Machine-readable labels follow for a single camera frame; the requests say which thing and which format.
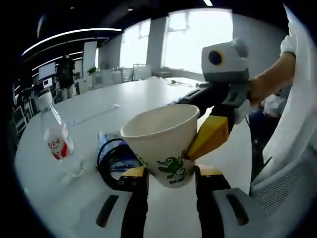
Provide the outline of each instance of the paper cup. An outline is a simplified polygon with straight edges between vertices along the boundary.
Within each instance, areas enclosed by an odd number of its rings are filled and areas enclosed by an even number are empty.
[[[199,113],[193,105],[157,108],[134,117],[121,136],[162,185],[181,187],[194,173],[195,163],[184,156],[197,133]]]

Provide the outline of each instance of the desk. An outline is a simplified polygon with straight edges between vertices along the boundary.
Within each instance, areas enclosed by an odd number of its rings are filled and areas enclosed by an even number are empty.
[[[98,115],[109,105],[119,105],[118,109],[69,128],[75,150],[85,158],[84,173],[69,184],[61,183],[61,167],[42,141],[40,115],[30,120],[16,154],[17,176],[30,203],[57,237],[87,238],[85,232],[94,238],[120,237],[124,203],[130,193],[112,191],[92,169],[97,156],[98,131],[118,133],[137,114],[175,101],[193,89],[182,85],[171,86],[163,79],[151,79],[97,89],[57,104],[55,107],[65,120],[82,117],[82,114]],[[252,156],[246,122],[234,126],[224,145],[197,162],[219,167],[232,187],[248,192]],[[201,237],[195,180],[179,189],[163,187],[153,177],[149,180],[149,212],[144,237]],[[96,225],[96,218],[85,220],[85,217],[89,210],[92,211],[87,206],[99,204],[100,199],[104,202],[107,194],[119,194],[120,198],[111,213],[107,229],[103,230]]]

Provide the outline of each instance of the white shirt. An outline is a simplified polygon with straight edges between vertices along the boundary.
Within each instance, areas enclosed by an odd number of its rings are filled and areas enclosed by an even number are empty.
[[[281,96],[272,94],[268,96],[262,103],[264,106],[263,113],[270,115],[271,117],[280,117],[286,105],[286,99]]]
[[[281,54],[296,55],[295,75],[279,124],[263,151],[277,167],[299,158],[308,144],[316,145],[317,133],[317,48],[306,28],[287,8],[289,36],[281,43]]]

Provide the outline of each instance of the plastic water bottle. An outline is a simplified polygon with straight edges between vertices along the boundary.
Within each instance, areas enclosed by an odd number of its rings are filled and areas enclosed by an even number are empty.
[[[74,150],[74,143],[68,135],[66,124],[53,106],[52,94],[47,92],[37,99],[41,110],[41,130],[52,158],[59,160],[64,171],[72,177],[83,171],[83,162]]]

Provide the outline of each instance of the white round table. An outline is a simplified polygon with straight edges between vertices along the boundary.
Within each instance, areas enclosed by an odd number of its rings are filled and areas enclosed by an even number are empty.
[[[61,118],[70,125],[75,122],[69,127],[69,134],[75,149],[85,159],[84,173],[70,183],[61,182],[62,168],[42,140],[40,115],[30,120],[16,154],[17,176],[31,205],[57,237],[120,237],[119,228],[125,209],[120,204],[129,199],[130,193],[108,188],[93,169],[98,131],[118,133],[135,115],[178,100],[192,91],[197,83],[190,79],[184,81],[193,87],[169,85],[163,79],[149,79],[97,89],[58,103],[55,108]],[[119,108],[103,113],[113,104],[118,104]],[[199,125],[206,116],[208,113],[200,118]],[[197,160],[197,163],[218,167],[232,187],[248,193],[252,153],[250,130],[245,120],[234,126],[225,144]],[[98,206],[103,205],[109,194],[121,196],[106,228],[102,229],[96,225],[95,215],[100,211]],[[196,201],[194,179],[184,187],[169,189],[150,177],[144,237],[201,237]]]

